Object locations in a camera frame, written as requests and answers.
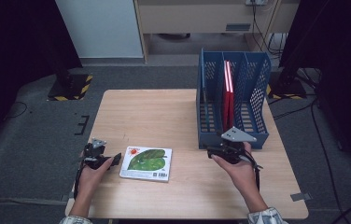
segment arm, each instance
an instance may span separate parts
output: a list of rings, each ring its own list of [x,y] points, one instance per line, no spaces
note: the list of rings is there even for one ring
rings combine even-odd
[[[251,153],[251,145],[245,144],[245,149]],[[234,186],[246,201],[248,211],[248,222],[251,223],[287,223],[282,220],[277,210],[269,208],[263,200],[255,182],[254,170],[248,161],[239,161],[236,164],[230,164],[219,156],[212,156],[212,159],[224,169]]]
[[[68,217],[65,217],[61,223],[74,223],[75,218],[85,221],[83,223],[90,223],[87,217],[91,206],[91,199],[93,198],[94,192],[99,186],[105,171],[111,166],[113,160],[114,158],[108,159],[97,170],[93,170],[91,167],[85,166],[79,179],[77,198]]]

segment sleeve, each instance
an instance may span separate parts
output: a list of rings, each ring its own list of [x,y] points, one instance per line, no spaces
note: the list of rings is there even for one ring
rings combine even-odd
[[[273,207],[262,212],[248,214],[249,224],[288,224]]]
[[[63,218],[59,224],[93,224],[93,223],[84,217],[69,216],[69,217]]]

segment red folder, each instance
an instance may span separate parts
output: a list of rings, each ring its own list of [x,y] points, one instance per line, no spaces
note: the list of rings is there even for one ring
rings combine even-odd
[[[228,129],[233,127],[233,110],[234,110],[234,94],[233,94],[233,80],[232,80],[232,70],[231,63],[229,61],[226,62],[227,74],[228,74],[228,82],[230,88],[230,99],[229,99],[229,116],[228,116]]]
[[[224,61],[224,91],[223,91],[222,127],[223,131],[228,131],[233,127],[233,84],[231,63]]]
[[[228,80],[228,69],[226,68],[226,62],[224,62],[224,88],[222,98],[222,128],[223,132],[228,131],[228,120],[229,120],[229,101],[230,101],[230,87]]]

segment power strip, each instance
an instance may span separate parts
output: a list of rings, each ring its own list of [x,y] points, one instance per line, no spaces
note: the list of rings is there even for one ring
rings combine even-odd
[[[268,4],[268,0],[246,0],[246,6],[265,6]]]

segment book cover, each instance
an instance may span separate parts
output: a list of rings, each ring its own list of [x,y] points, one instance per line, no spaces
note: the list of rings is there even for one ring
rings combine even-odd
[[[228,82],[229,82],[229,89],[230,89],[230,99],[229,99],[229,116],[228,116],[228,129],[233,127],[233,111],[234,111],[234,93],[233,93],[233,75],[231,70],[231,62],[226,62],[227,67],[227,75],[228,75]]]
[[[168,182],[172,149],[127,147],[119,175],[125,178]]]
[[[222,128],[226,132],[229,124],[229,102],[231,99],[231,89],[229,86],[229,76],[227,69],[227,62],[224,61],[224,87],[223,87],[223,98],[222,98]]]

